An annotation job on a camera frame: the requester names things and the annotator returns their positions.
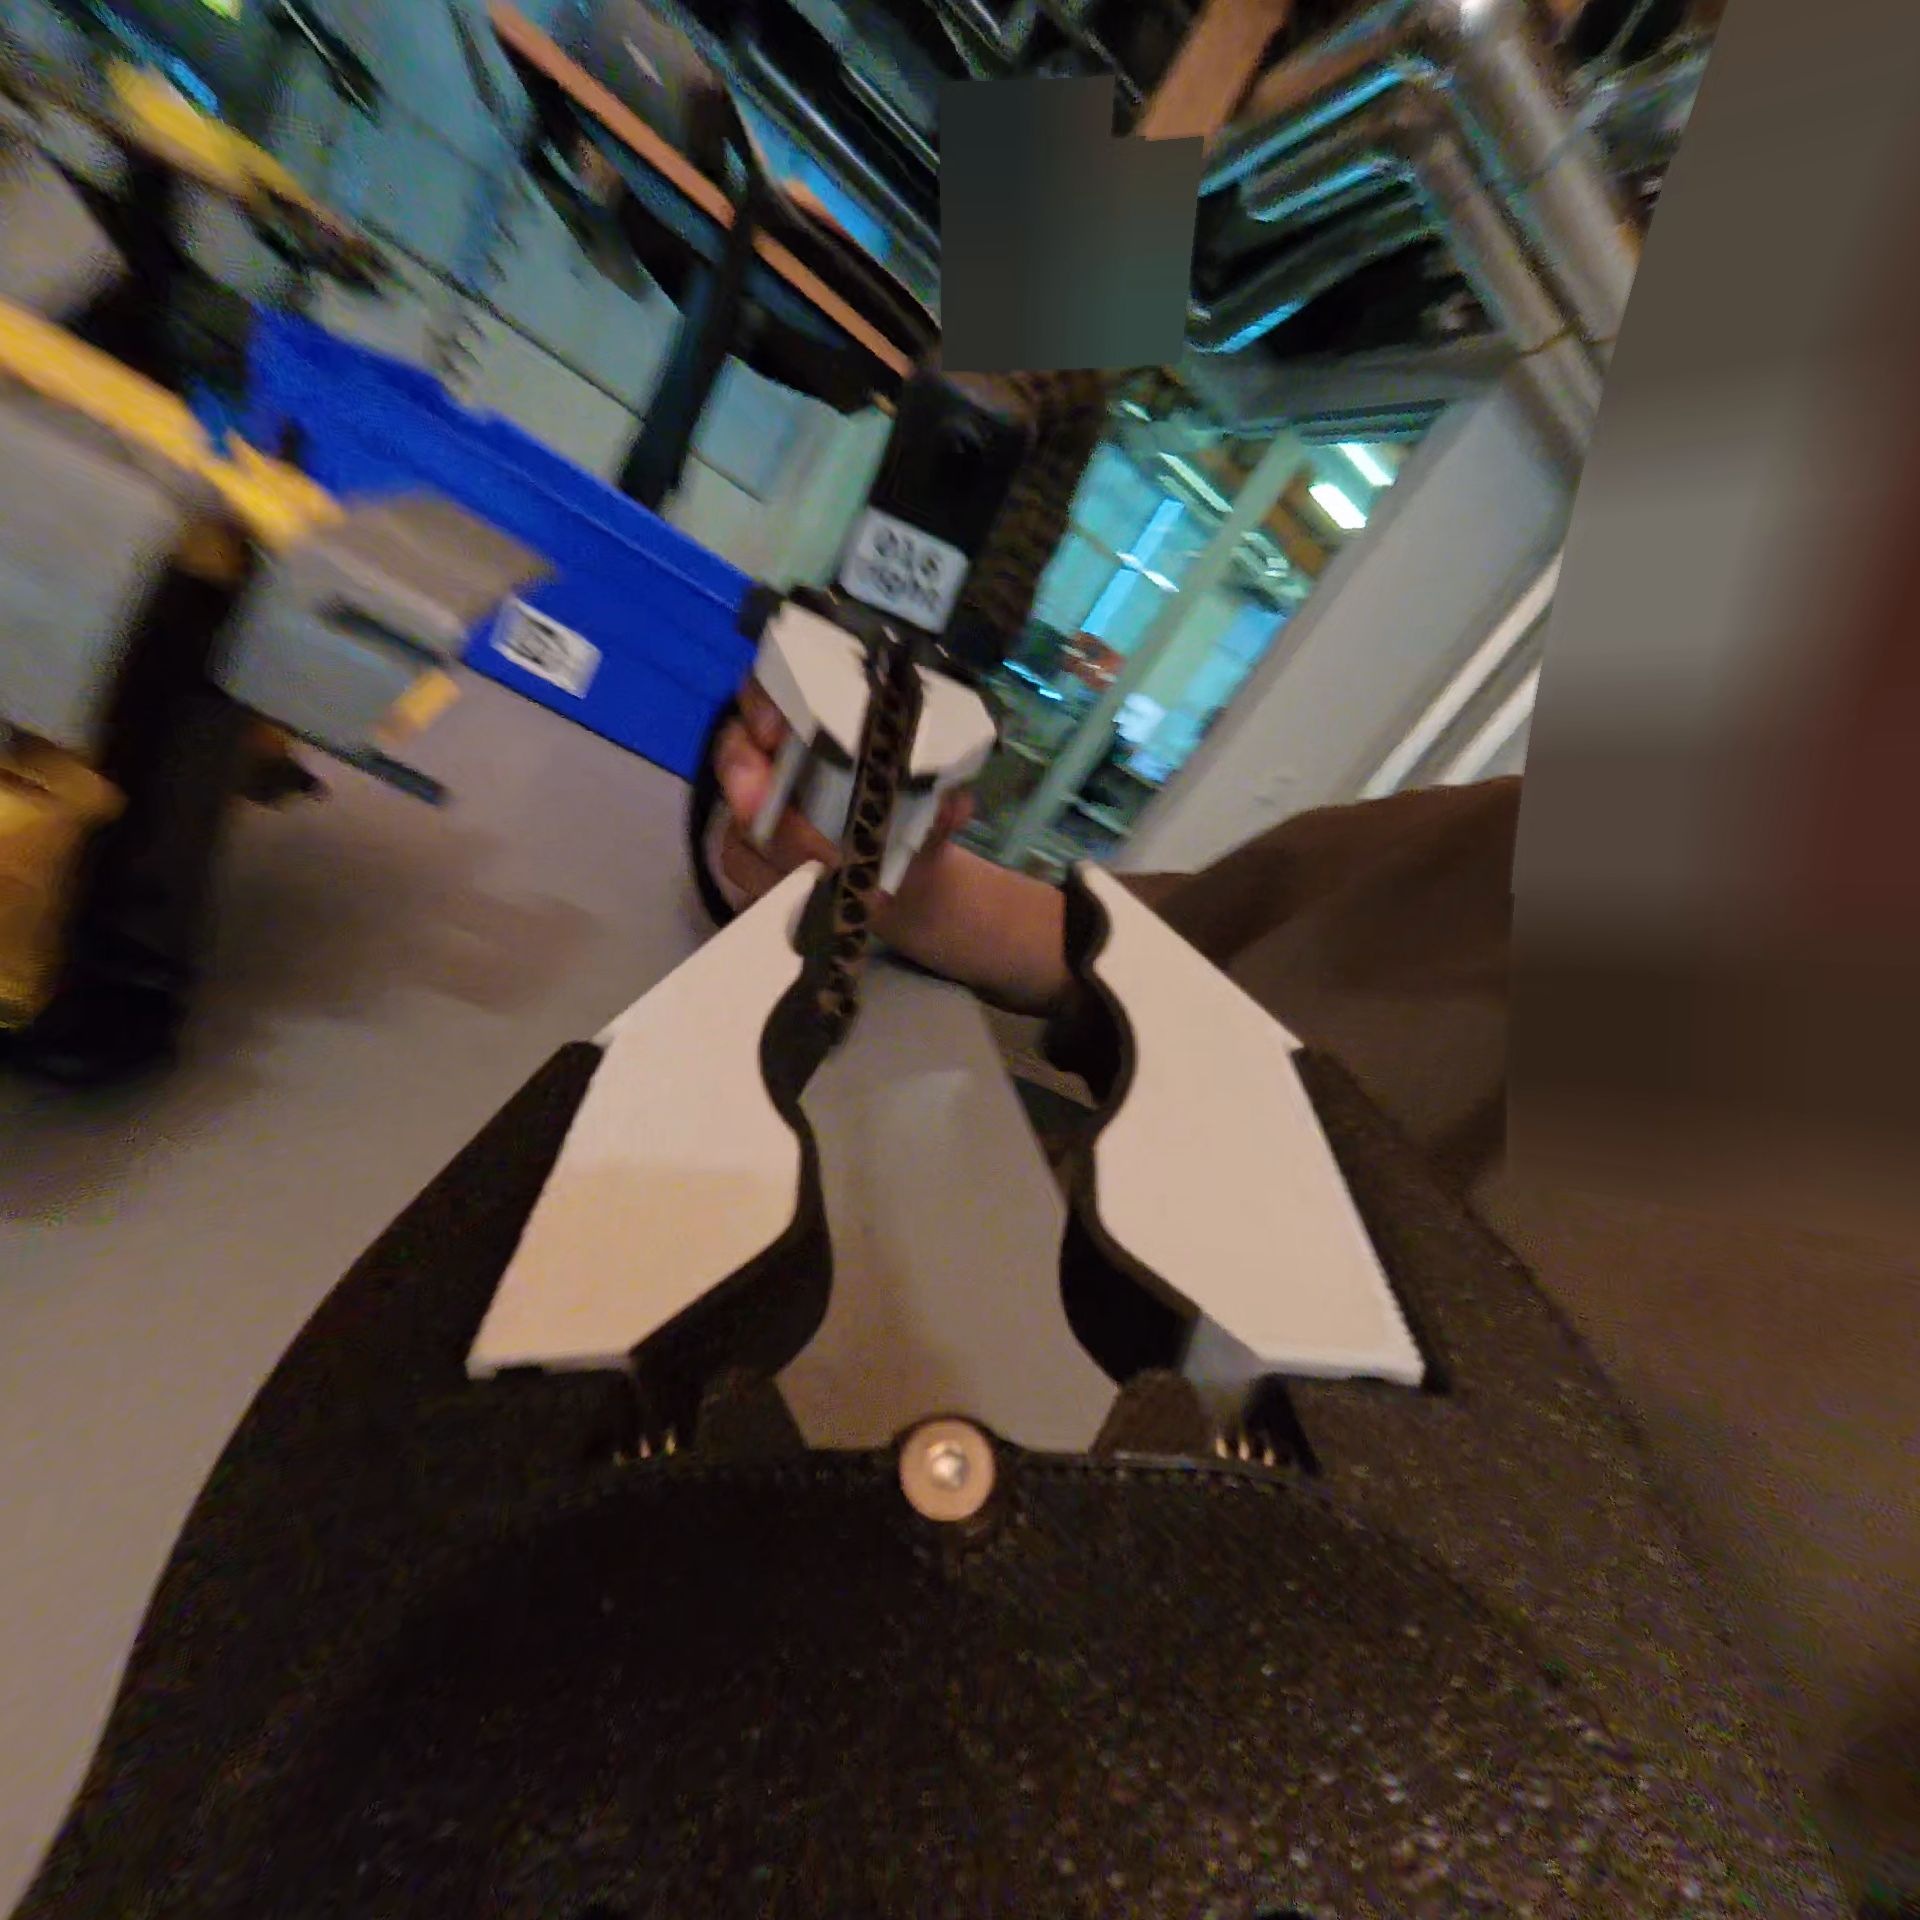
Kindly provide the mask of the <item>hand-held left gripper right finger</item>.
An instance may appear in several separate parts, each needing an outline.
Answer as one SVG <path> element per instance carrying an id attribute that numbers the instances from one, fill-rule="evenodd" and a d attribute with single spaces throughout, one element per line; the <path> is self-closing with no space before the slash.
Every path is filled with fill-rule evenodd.
<path id="1" fill-rule="evenodd" d="M 1052 1068 L 1090 1092 L 1068 1157 L 1068 1325 L 1118 1386 L 1180 1374 L 1427 1388 L 1427 1354 L 1315 1108 L 1306 1044 L 1099 866 L 1063 884 Z"/>

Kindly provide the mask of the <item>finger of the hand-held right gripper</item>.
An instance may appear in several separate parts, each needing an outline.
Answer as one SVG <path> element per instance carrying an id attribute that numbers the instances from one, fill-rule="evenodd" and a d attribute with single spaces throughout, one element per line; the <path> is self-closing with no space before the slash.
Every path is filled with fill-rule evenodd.
<path id="1" fill-rule="evenodd" d="M 779 606 L 759 639 L 754 678 L 785 735 L 753 815 L 766 849 L 791 801 L 819 769 L 841 774 L 827 793 L 834 865 L 803 909 L 796 948 L 803 1009 L 823 1039 L 844 1039 L 859 1006 L 901 798 L 901 634 L 857 638 L 823 615 Z"/>
<path id="2" fill-rule="evenodd" d="M 932 665 L 831 660 L 823 739 L 849 755 L 823 947 L 823 1030 L 841 1039 L 857 1017 L 875 898 L 899 890 L 947 798 L 989 757 L 996 726 L 979 693 Z"/>

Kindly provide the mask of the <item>metal duct pipe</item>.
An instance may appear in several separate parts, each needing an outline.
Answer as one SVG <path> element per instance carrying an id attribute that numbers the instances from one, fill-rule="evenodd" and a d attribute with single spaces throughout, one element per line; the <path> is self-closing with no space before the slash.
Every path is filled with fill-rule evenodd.
<path id="1" fill-rule="evenodd" d="M 1534 355 L 1562 363 L 1563 436 L 1582 459 L 1642 263 L 1597 138 L 1577 124 L 1567 79 L 1527 4 L 1397 3 L 1380 13 L 1382 58 L 1427 87 L 1473 151 L 1556 308 L 1566 346 Z"/>

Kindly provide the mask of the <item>yellow grey building-block toy vehicle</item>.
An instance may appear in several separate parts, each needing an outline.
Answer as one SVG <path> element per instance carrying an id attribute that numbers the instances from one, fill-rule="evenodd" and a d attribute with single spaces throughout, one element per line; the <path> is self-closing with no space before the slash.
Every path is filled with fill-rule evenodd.
<path id="1" fill-rule="evenodd" d="M 443 493 L 335 495 L 297 436 L 212 422 L 259 323 L 182 244 L 211 202 L 289 268 L 383 253 L 148 65 L 4 33 L 4 1066 L 97 1087 L 177 1052 L 235 802 L 307 745 L 430 805 L 393 751 L 470 630 L 551 574 Z"/>

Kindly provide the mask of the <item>person's right hand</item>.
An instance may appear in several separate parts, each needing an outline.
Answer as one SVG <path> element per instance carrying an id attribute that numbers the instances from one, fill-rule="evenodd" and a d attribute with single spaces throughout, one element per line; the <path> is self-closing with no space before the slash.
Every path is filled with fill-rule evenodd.
<path id="1" fill-rule="evenodd" d="M 787 723 L 779 708 L 748 678 L 711 748 L 717 828 L 708 829 L 706 851 L 732 905 L 753 905 L 806 865 L 837 865 L 837 845 L 788 805 L 766 836 L 754 836 L 785 743 Z"/>

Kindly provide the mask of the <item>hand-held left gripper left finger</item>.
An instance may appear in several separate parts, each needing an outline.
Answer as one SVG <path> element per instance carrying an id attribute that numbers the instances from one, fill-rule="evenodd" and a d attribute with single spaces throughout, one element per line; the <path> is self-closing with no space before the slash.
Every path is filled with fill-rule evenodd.
<path id="1" fill-rule="evenodd" d="M 803 1225 L 830 918 L 831 875 L 806 865 L 604 1028 L 469 1378 L 610 1372 Z"/>

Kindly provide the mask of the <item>blue plastic bin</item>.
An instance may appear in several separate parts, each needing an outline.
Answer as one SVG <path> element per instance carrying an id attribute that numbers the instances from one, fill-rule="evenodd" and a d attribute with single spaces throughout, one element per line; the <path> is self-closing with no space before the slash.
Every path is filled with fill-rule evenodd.
<path id="1" fill-rule="evenodd" d="M 500 417 L 314 321 L 259 308 L 242 434 L 339 498 L 427 491 L 529 547 L 547 574 L 481 617 L 465 665 L 693 779 L 753 665 L 753 581 Z"/>

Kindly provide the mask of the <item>person's right forearm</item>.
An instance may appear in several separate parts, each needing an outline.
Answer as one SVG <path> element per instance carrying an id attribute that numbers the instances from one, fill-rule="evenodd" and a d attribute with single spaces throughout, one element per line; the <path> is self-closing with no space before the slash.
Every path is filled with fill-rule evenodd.
<path id="1" fill-rule="evenodd" d="M 1503 1153 L 1507 974 L 1517 774 L 1294 813 L 1190 874 L 1121 887 L 1338 1059 L 1473 1194 Z M 942 844 L 878 932 L 1012 1015 L 1066 1009 L 1066 890 Z"/>

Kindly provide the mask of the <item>wooden table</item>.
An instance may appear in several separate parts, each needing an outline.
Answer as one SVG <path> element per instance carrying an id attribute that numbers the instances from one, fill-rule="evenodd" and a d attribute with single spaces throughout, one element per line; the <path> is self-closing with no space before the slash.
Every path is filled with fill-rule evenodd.
<path id="1" fill-rule="evenodd" d="M 531 4 L 486 23 L 532 110 L 531 185 L 587 268 L 675 317 L 618 490 L 679 487 L 729 363 L 857 414 L 893 401 L 937 339 L 931 303 L 812 190 L 778 175 L 733 65 L 660 4 Z"/>

